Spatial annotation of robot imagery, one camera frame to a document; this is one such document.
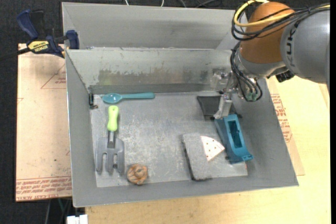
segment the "gray bin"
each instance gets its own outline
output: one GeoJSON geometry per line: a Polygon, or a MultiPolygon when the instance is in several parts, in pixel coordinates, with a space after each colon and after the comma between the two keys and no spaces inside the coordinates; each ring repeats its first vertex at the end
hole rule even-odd
{"type": "Polygon", "coordinates": [[[229,71],[233,10],[62,4],[64,32],[79,34],[80,49],[66,51],[69,135],[75,207],[214,195],[298,184],[267,89],[248,103],[234,96],[245,144],[254,159],[231,165],[225,152],[211,161],[212,179],[191,180],[181,136],[199,132],[220,142],[203,117],[198,95],[217,95],[229,71]],[[149,167],[142,186],[115,170],[95,170],[97,138],[106,133],[102,94],[153,91],[152,100],[121,101],[118,138],[125,143],[125,168],[149,167]],[[91,110],[89,94],[97,109],[91,110]]]}

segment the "sponge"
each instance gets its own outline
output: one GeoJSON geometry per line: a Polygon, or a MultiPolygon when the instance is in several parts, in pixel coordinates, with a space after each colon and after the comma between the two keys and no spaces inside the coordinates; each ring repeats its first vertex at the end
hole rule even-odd
{"type": "Polygon", "coordinates": [[[211,178],[210,167],[200,134],[184,134],[182,135],[182,143],[184,144],[192,179],[201,181],[211,178]]]}

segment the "teal spoon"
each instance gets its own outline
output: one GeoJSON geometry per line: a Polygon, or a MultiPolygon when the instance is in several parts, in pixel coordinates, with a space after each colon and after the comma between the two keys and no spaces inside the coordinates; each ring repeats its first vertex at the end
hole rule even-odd
{"type": "Polygon", "coordinates": [[[103,96],[103,101],[108,104],[116,104],[122,99],[153,99],[155,94],[153,92],[118,94],[108,93],[103,96]]]}

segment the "cardboard box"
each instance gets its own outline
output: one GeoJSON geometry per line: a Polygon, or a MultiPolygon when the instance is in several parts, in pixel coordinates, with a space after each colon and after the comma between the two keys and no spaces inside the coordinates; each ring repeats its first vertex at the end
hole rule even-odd
{"type": "Polygon", "coordinates": [[[16,201],[72,195],[65,60],[18,56],[16,201]]]}

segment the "yellow clamp label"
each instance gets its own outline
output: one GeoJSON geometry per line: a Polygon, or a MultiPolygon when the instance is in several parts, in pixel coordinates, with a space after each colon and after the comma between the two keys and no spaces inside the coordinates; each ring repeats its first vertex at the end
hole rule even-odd
{"type": "Polygon", "coordinates": [[[45,40],[39,40],[39,41],[33,41],[28,45],[28,48],[34,52],[39,52],[45,49],[48,49],[48,41],[45,40]]]}

